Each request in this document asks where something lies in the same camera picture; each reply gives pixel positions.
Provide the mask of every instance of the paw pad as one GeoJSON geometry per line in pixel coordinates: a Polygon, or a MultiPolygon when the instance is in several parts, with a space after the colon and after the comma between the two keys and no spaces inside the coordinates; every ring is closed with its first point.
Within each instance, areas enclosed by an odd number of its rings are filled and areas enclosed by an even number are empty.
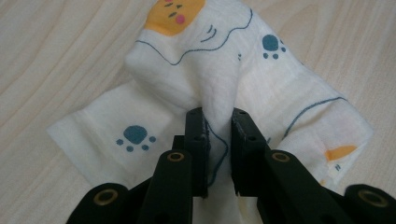
{"type": "Polygon", "coordinates": [[[262,46],[264,47],[264,54],[262,55],[264,59],[268,59],[272,53],[273,58],[276,60],[279,58],[278,52],[286,52],[286,48],[283,46],[282,41],[279,41],[274,35],[265,35],[262,38],[262,46]]]}
{"type": "MultiPolygon", "coordinates": [[[[149,150],[149,146],[147,145],[148,143],[145,144],[146,137],[148,136],[148,131],[145,128],[143,128],[139,125],[129,126],[123,132],[123,136],[126,138],[126,140],[128,140],[131,144],[133,144],[132,146],[129,145],[126,147],[127,151],[129,151],[129,152],[134,151],[134,145],[136,147],[141,146],[141,148],[145,151],[149,150]]],[[[148,139],[148,141],[150,143],[154,143],[155,141],[157,141],[157,139],[154,136],[151,136],[148,139]]],[[[116,144],[118,146],[122,146],[124,144],[124,140],[118,139],[116,141],[116,144]]]]}

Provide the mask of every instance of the cloth fold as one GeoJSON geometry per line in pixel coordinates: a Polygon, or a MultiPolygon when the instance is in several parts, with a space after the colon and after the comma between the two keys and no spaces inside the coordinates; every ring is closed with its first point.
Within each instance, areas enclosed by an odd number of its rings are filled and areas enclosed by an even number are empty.
{"type": "Polygon", "coordinates": [[[194,199],[194,223],[258,223],[254,199],[234,196],[231,114],[247,111],[270,148],[296,155],[334,189],[372,135],[370,125],[294,58],[237,0],[160,0],[125,58],[133,80],[48,128],[95,186],[132,188],[184,133],[201,106],[210,126],[209,197],[194,199]]]}

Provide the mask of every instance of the red spot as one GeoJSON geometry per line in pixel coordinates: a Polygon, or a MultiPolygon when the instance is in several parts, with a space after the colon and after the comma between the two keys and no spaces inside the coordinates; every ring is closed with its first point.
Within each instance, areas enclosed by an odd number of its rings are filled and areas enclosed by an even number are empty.
{"type": "Polygon", "coordinates": [[[186,20],[186,18],[184,18],[183,15],[177,15],[176,16],[176,23],[177,24],[182,24],[182,23],[184,23],[185,20],[186,20]]]}

